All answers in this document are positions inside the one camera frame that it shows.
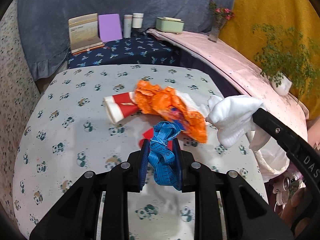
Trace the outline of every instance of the blue bedsheet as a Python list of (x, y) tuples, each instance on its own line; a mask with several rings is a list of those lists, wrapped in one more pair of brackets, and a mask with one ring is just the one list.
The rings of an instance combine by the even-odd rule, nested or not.
[(112, 64), (179, 66), (180, 49), (146, 34), (109, 41), (105, 43), (103, 48), (90, 50), (75, 56), (70, 53), (68, 57), (69, 68)]

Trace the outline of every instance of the book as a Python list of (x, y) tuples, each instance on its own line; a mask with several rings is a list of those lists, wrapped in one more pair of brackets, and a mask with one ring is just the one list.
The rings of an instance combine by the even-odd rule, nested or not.
[(90, 47), (90, 48), (87, 48), (87, 49), (82, 49), (82, 50), (79, 50), (77, 52), (74, 52), (72, 53), (72, 55), (78, 55), (80, 53), (83, 53), (83, 52), (87, 52), (87, 51), (90, 51), (90, 50), (93, 50), (93, 49), (98, 49), (98, 48), (103, 48), (104, 47), (104, 44), (102, 45), (98, 45), (98, 46), (94, 46), (94, 47)]
[(103, 42), (122, 39), (119, 14), (99, 15), (99, 34)]
[(98, 14), (88, 14), (69, 19), (71, 53), (103, 45), (98, 36)]

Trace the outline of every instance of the white bottle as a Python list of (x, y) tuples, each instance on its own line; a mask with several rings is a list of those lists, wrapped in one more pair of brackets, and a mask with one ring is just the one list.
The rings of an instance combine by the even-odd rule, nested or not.
[(124, 38), (131, 37), (131, 26), (132, 26), (132, 14), (124, 15), (124, 19), (123, 19), (123, 37)]

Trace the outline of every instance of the blue measuring tape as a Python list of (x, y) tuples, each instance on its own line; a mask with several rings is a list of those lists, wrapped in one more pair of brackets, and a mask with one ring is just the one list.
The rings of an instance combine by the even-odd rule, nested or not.
[(153, 129), (148, 161), (155, 170), (155, 182), (163, 186), (174, 186), (175, 189), (180, 190), (177, 174), (172, 169), (175, 156), (168, 148), (168, 141), (173, 140), (180, 133), (180, 128), (172, 122), (160, 122)]

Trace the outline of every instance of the pink flowers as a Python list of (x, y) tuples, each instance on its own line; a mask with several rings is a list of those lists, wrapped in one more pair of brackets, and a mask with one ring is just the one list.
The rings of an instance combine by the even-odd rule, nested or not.
[(223, 19), (230, 20), (235, 16), (234, 12), (229, 8), (218, 7), (217, 3), (213, 0), (209, 0), (209, 10), (215, 16), (217, 21), (221, 21)]

